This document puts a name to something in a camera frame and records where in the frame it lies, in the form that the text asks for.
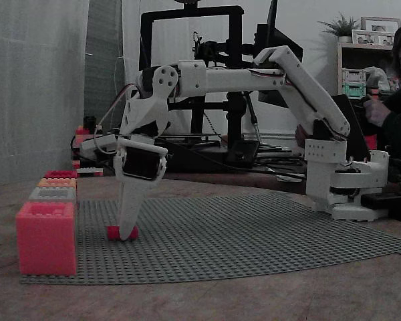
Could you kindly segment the person's bare hand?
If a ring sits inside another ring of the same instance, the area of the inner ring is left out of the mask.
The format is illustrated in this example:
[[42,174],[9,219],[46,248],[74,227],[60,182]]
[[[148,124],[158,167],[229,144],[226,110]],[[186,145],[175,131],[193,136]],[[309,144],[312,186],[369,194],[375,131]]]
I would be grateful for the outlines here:
[[367,100],[363,106],[365,108],[366,120],[377,127],[382,127],[385,119],[390,115],[391,110],[386,107],[380,100],[374,99],[370,95],[366,96]]

